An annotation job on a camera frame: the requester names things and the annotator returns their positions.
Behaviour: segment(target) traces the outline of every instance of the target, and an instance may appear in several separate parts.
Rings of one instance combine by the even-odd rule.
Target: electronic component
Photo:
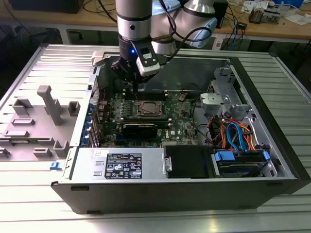
[[[9,0],[14,10],[51,11],[76,14],[84,0]]]
[[[254,177],[270,160],[266,151],[231,152],[218,151],[215,160],[222,178]]]
[[[238,22],[238,23],[237,23],[237,29],[245,30],[246,27],[247,27],[247,24],[246,24],[246,23],[242,23],[242,22]]]
[[[263,16],[264,9],[263,8],[256,8],[252,9],[252,12],[248,16],[248,21],[250,23],[260,23],[261,18]]]
[[[158,101],[138,101],[136,102],[136,113],[139,118],[163,119],[163,103]]]
[[[122,128],[124,138],[153,138],[157,135],[156,125],[125,124]]]
[[[217,19],[216,28],[221,28],[223,21],[224,21],[225,13],[227,11],[228,1],[227,0],[215,0],[213,6],[215,9],[215,18]]]

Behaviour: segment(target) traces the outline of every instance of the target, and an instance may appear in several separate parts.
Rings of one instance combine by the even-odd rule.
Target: wire
[[[102,7],[102,9],[104,10],[104,12],[106,13],[106,15],[115,23],[118,23],[111,15],[110,13],[106,10],[105,6],[102,4],[101,0],[98,0],[99,5]]]
[[[237,33],[238,33],[237,25],[234,23],[234,21],[232,19],[230,19],[230,18],[225,18],[225,19],[229,20],[229,22],[231,22],[233,24],[233,26],[234,26],[234,38],[233,38],[233,42],[232,42],[232,44],[231,44],[231,46],[229,48],[229,50],[232,50],[232,45],[235,43],[236,38],[237,38]]]
[[[3,0],[3,3],[4,3],[6,10],[9,12],[9,14],[26,30],[26,32],[29,35],[32,35],[31,32],[13,15],[13,13],[10,11],[9,7],[7,6],[5,0]]]
[[[105,100],[106,98],[106,89],[104,89],[104,97],[103,97],[103,101]]]
[[[206,36],[205,38],[202,38],[202,39],[195,39],[195,40],[189,39],[190,35],[192,35],[192,33],[194,33],[194,32],[191,32],[190,35],[188,34],[189,36],[187,35],[186,37],[181,36],[181,35],[177,32],[177,25],[176,25],[176,22],[175,22],[175,20],[173,19],[173,17],[170,15],[170,13],[168,12],[168,10],[167,10],[167,8],[166,8],[166,6],[165,6],[164,1],[163,1],[163,0],[159,0],[159,2],[160,2],[160,5],[161,5],[162,9],[164,10],[164,12],[165,12],[165,14],[166,14],[168,20],[169,20],[170,27],[171,27],[172,30],[173,30],[173,32],[170,33],[170,36],[176,34],[178,37],[180,37],[181,39],[184,40],[184,41],[182,42],[182,44],[185,43],[185,41],[190,41],[190,42],[204,41],[204,40],[206,40],[206,39],[208,39],[208,38],[210,37],[210,35],[208,35],[208,36]]]
[[[193,85],[193,86],[195,86],[196,88],[198,88],[198,90],[203,91],[203,90],[199,87],[199,85],[196,84],[196,83],[186,83],[186,84],[180,89],[180,91],[181,91],[181,92],[184,92],[184,88],[185,88],[186,86],[188,86],[188,85]]]
[[[243,135],[243,138],[244,138],[244,139],[246,140],[246,142],[247,142],[248,150],[251,150],[251,146],[250,146],[249,141],[247,140],[246,136]]]
[[[178,46],[178,48],[175,50],[175,52],[170,57],[168,57],[168,61],[170,61],[171,59],[173,59],[176,56],[178,51],[181,49],[182,45],[186,42],[187,38],[190,37],[192,35],[192,33],[196,32],[196,31],[199,31],[199,30],[207,30],[209,32],[209,35],[208,35],[207,38],[209,38],[212,35],[212,31],[209,28],[207,28],[207,27],[199,27],[199,28],[193,29],[191,32],[189,32],[186,35],[185,39],[183,39],[183,41]]]
[[[88,11],[88,12],[91,12],[91,13],[97,13],[97,14],[99,14],[99,13],[105,13],[105,11],[100,11],[100,10],[99,10],[99,8],[101,8],[101,6],[100,6],[100,7],[96,7],[96,6],[95,6],[95,8],[96,8],[97,11],[92,11],[92,10],[87,9],[87,8],[86,8],[86,5],[89,4],[91,1],[94,1],[94,0],[88,0],[86,3],[83,4],[83,9],[84,9],[84,10],[86,10],[86,11]],[[114,3],[105,4],[104,6],[110,6],[110,5],[114,5]]]
[[[202,133],[202,132],[198,129],[198,127],[201,126],[202,124],[200,124],[200,125],[197,126],[197,125],[195,124],[195,122],[194,122],[194,110],[195,110],[196,104],[197,104],[197,102],[199,101],[199,99],[200,99],[200,96],[196,99],[196,101],[195,101],[195,103],[194,103],[194,106],[193,106],[192,116],[191,116],[191,118],[192,118],[192,123],[193,123],[195,129],[197,130],[197,132],[198,132],[199,134],[201,134],[201,135],[210,143],[210,145],[212,145],[212,146],[214,147],[214,145],[211,144],[210,139],[209,139],[204,133]]]
[[[256,150],[254,147],[254,144],[253,144],[253,135],[252,134],[251,134],[250,138],[251,138],[250,141],[251,141],[252,148],[253,148],[253,150]]]

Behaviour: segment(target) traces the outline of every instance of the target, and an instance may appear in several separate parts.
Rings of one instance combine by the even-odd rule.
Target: black cable
[[[91,1],[94,1],[94,0],[88,0],[86,3],[83,4],[84,10],[91,12],[91,13],[105,13],[105,11],[99,11],[99,8],[101,8],[101,6],[97,8],[97,11],[92,11],[92,10],[87,9],[86,5],[89,4]],[[104,4],[104,6],[110,6],[110,5],[114,5],[114,3]]]
[[[195,86],[196,88],[198,88],[198,90],[203,91],[203,90],[199,87],[199,85],[196,84],[196,83],[186,83],[186,84],[180,89],[180,91],[183,92],[183,91],[184,91],[184,88],[185,88],[186,86],[188,86],[188,85],[193,85],[193,86]]]
[[[101,1],[101,0],[98,0],[98,3],[99,3],[99,5],[102,7],[102,9],[103,9],[104,12],[106,13],[106,15],[107,15],[112,21],[114,21],[115,23],[117,23],[117,20],[115,20],[115,19],[110,15],[110,13],[106,10],[105,6],[102,4],[102,1]]]
[[[167,60],[170,61],[171,59],[173,59],[173,58],[176,56],[176,54],[178,53],[178,51],[181,49],[181,47],[183,46],[183,44],[186,42],[187,38],[188,38],[189,36],[191,36],[192,33],[196,32],[196,31],[199,31],[199,30],[207,30],[207,31],[209,32],[209,35],[208,35],[207,38],[209,38],[209,37],[212,35],[212,31],[211,31],[209,28],[207,28],[207,27],[199,27],[199,28],[193,29],[191,32],[188,33],[188,35],[186,35],[185,39],[183,39],[183,41],[180,43],[180,45],[179,45],[178,48],[175,50],[175,52],[174,52],[170,57],[168,57]]]
[[[177,32],[177,25],[175,23],[175,20],[173,19],[173,17],[170,15],[170,13],[168,12],[166,6],[165,6],[165,3],[163,2],[163,0],[159,0],[160,4],[161,4],[161,7],[162,9],[164,10],[167,18],[168,18],[168,21],[169,21],[169,24],[170,24],[170,27],[172,28],[173,32],[170,33],[170,36],[176,34],[179,38],[185,40],[185,41],[190,41],[190,42],[200,42],[200,41],[204,41],[206,39],[208,39],[210,37],[210,35],[206,36],[205,38],[202,38],[202,39],[196,39],[196,40],[192,40],[192,39],[189,39],[187,36],[186,37],[183,37],[181,36],[178,32]]]
[[[202,133],[202,132],[198,129],[198,127],[201,126],[202,124],[196,125],[195,122],[194,122],[194,110],[195,110],[196,104],[197,104],[197,102],[199,101],[199,99],[200,99],[200,96],[196,99],[196,101],[195,101],[195,103],[194,103],[194,106],[193,106],[193,110],[192,110],[192,114],[191,114],[192,123],[193,123],[195,129],[197,130],[197,132],[198,132],[199,134],[201,134],[206,140],[209,140],[209,138],[208,138],[204,133]]]
[[[241,45],[241,43],[242,43],[242,41],[243,41],[243,36],[244,36],[244,34],[245,34],[245,30],[243,31],[242,29],[241,29],[241,32],[242,32],[242,35],[235,41],[235,42],[237,42],[237,41],[239,41],[239,43],[237,43],[236,45],[234,45],[233,46],[233,48],[234,47],[236,47],[236,46],[240,46]],[[225,42],[225,45],[227,45],[227,47],[229,47],[229,46],[231,46],[232,44],[233,44],[234,42],[232,41],[231,43],[229,43],[229,40],[227,41],[227,42]]]
[[[6,10],[9,12],[9,14],[26,30],[26,32],[31,36],[31,32],[28,31],[28,29],[13,15],[13,13],[10,11],[9,7],[7,6],[7,4],[5,3],[5,0],[3,0],[4,6],[6,8]]]

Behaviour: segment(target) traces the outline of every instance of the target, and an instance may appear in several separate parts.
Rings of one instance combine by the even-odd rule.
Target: desk
[[[311,23],[305,25],[298,25],[287,19],[281,18],[278,24],[273,23],[250,23],[248,22],[248,13],[241,12],[242,6],[231,6],[233,14],[238,18],[238,21],[246,23],[246,31],[243,36],[244,39],[249,40],[263,40],[263,41],[277,41],[277,42],[292,42],[292,43],[308,43],[311,39]],[[305,11],[311,11],[311,5],[303,4],[297,12],[304,15]],[[223,39],[230,36],[232,28],[228,20],[224,20],[222,28],[214,31],[216,37],[213,49],[219,50]]]
[[[92,71],[92,54],[104,49],[103,46],[86,45],[39,47],[0,100],[0,133],[4,132],[15,112],[10,106],[16,101],[15,96],[35,101],[33,97],[37,95],[38,85],[46,80],[47,83],[51,82],[51,70],[68,77],[58,79],[52,88],[75,93],[71,98],[64,98],[62,92],[58,91],[53,98],[63,104],[81,101],[80,93],[87,89],[88,83],[85,73]],[[226,57],[232,56],[233,52],[199,53],[210,56],[215,54]],[[234,52],[234,56],[246,68],[311,175],[311,124],[308,121],[311,113],[311,105],[308,104],[311,102],[310,94],[303,90],[300,82],[279,58],[258,52]],[[71,78],[73,75],[82,78]],[[63,173],[51,172],[50,165],[51,161],[0,162],[1,232],[21,233],[31,229],[32,233],[55,233],[56,230],[67,232],[66,229],[70,229],[71,232],[86,233],[307,233],[311,229],[311,184],[292,195],[275,197],[258,209],[77,215],[51,189],[51,181],[57,180]]]
[[[0,0],[0,21],[4,25],[19,25],[6,10],[4,0]],[[106,0],[105,4],[113,3],[114,0]],[[83,9],[77,14],[65,14],[54,12],[38,12],[38,11],[15,11],[6,0],[8,7],[13,15],[19,19],[27,27],[44,27],[57,28],[60,31],[64,44],[70,44],[68,29],[76,30],[95,30],[95,31],[117,31],[116,24],[108,17],[96,13],[87,12]],[[95,10],[93,3],[87,5],[89,10]],[[240,18],[239,21],[247,23],[244,39],[278,41],[278,42],[293,42],[293,43],[308,43],[311,39],[311,24],[299,26],[284,18],[281,18],[279,24],[253,24],[248,22],[248,13],[241,14],[236,11],[241,11],[241,6],[232,6],[234,15]],[[303,5],[302,10],[311,11],[311,6]],[[112,16],[116,18],[116,11],[112,12]],[[215,37],[213,49],[219,50],[223,39],[229,37],[232,29],[227,20],[223,22],[220,29],[214,31]]]

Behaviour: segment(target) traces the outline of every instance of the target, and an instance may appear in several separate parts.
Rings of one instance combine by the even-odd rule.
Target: blue pcie latch
[[[217,162],[221,160],[235,160],[234,154],[231,151],[218,151],[215,153],[215,159]]]

